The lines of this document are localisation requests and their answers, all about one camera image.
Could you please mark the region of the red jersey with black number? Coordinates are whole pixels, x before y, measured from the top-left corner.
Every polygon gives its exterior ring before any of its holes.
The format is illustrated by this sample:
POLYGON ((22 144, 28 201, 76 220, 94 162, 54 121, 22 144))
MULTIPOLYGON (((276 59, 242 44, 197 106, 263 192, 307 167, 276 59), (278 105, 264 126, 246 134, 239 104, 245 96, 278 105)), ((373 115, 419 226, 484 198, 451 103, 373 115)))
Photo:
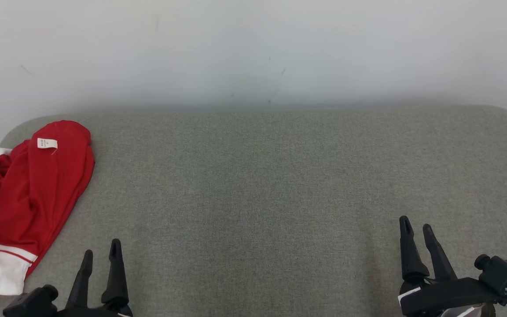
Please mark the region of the red jersey with black number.
POLYGON ((30 275, 90 183, 91 133, 76 121, 47 124, 13 149, 0 148, 0 251, 30 275))

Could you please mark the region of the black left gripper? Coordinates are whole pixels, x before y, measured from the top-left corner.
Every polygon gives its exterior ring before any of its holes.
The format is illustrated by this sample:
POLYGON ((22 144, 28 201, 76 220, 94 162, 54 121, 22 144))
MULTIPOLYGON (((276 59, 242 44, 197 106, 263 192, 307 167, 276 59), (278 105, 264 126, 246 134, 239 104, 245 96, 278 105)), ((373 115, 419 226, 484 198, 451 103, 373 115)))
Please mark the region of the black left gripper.
POLYGON ((129 308, 129 294, 125 277, 125 265, 119 239, 111 241, 109 251, 110 269, 107 286, 101 295, 103 306, 89 308, 87 305, 88 283, 93 269, 93 252, 84 253, 65 309, 57 311, 55 317, 133 317, 129 308))

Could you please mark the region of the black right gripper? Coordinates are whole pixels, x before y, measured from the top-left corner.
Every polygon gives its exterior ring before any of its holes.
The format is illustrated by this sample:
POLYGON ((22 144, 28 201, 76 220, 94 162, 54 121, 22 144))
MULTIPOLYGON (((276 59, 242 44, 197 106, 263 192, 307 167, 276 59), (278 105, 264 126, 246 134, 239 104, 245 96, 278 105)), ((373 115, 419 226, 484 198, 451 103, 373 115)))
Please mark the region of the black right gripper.
MULTIPOLYGON (((422 231, 425 246, 430 253, 435 280, 444 282, 426 286, 401 297, 400 307, 404 316, 424 317, 442 310, 484 303, 507 305, 507 297, 493 291, 485 283, 468 277, 457 280, 456 273, 442 245, 435 237, 431 225, 424 224, 422 231)), ((400 256, 404 282, 420 283, 429 277, 429 270, 421 261, 414 241, 414 230, 406 215, 400 217, 400 256)))

